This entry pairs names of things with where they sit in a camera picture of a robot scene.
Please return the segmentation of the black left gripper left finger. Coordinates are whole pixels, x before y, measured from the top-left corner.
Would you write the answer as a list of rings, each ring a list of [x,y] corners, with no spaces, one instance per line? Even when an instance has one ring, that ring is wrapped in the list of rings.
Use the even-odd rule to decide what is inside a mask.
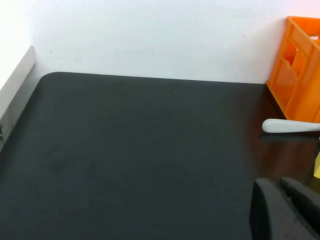
[[[254,240],[303,240],[301,217],[277,185],[266,178],[253,184],[249,224]]]

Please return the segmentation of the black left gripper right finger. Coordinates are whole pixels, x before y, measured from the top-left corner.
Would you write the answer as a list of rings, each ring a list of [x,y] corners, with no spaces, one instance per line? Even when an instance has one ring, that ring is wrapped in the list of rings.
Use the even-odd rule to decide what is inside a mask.
[[[290,177],[282,177],[279,185],[287,195],[289,202],[297,210],[301,218],[300,222],[314,236],[314,240],[319,240],[320,194]]]

